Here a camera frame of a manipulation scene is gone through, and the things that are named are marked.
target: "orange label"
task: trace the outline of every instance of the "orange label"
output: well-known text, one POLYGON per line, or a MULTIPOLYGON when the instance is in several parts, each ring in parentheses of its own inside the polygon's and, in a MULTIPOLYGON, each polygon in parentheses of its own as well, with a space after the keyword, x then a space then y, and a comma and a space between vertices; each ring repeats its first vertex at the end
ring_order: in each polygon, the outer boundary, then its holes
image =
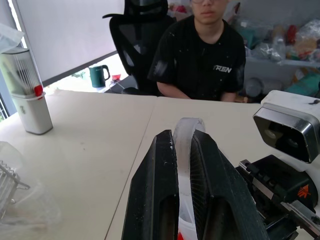
POLYGON ((300 190, 298 192, 298 197, 307 198, 308 195, 311 195, 311 193, 309 192, 309 185, 300 187, 300 190))

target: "white table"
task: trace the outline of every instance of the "white table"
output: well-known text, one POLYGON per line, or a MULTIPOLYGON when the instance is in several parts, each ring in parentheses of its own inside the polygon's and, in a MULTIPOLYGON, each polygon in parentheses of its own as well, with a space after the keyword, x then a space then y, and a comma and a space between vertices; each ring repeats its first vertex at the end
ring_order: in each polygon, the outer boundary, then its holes
MULTIPOLYGON (((201 118, 206 132, 236 167, 244 159, 254 162, 272 153, 263 143, 252 118, 259 107, 258 104, 158 98, 106 240, 121 239, 131 178, 157 134, 166 129, 173 131, 181 118, 201 118)), ((304 230, 300 231, 298 240, 311 239, 304 230)))
POLYGON ((62 222, 44 240, 103 240, 157 98, 58 91, 46 97, 53 130, 25 132, 19 116, 0 124, 47 186, 62 222))

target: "black mesh chair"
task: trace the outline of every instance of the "black mesh chair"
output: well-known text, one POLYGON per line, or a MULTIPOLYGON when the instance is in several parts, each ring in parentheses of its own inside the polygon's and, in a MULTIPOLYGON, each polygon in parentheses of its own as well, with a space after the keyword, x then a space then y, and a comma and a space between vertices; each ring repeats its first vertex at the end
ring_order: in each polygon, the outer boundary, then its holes
MULTIPOLYGON (((139 16, 145 14, 153 14, 164 16, 168 12, 167 0, 125 0, 124 13, 125 16, 139 16)), ((112 18, 121 14, 107 14, 102 18, 112 18)))
POLYGON ((125 71, 135 78, 137 88, 124 94, 158 95, 156 83, 147 78, 159 41, 175 20, 167 15, 117 15, 110 20, 110 31, 125 71))

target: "person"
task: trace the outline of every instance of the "person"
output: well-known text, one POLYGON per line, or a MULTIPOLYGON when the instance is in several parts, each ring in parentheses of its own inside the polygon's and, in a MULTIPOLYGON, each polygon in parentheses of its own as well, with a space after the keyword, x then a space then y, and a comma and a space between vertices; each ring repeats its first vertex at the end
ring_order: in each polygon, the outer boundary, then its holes
POLYGON ((166 97, 234 102, 243 88, 244 40, 223 20, 229 0, 191 0, 193 15, 162 36, 148 79, 166 97))

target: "black t-shirt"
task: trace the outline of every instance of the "black t-shirt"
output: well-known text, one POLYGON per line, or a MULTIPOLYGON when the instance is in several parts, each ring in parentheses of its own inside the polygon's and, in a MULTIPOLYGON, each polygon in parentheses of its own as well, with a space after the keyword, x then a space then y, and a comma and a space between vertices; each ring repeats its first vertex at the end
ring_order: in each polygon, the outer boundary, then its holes
POLYGON ((220 100, 223 92, 243 88, 245 64, 243 38, 227 22, 220 39, 208 44, 190 16, 164 33, 148 78, 173 84, 192 99, 220 100))

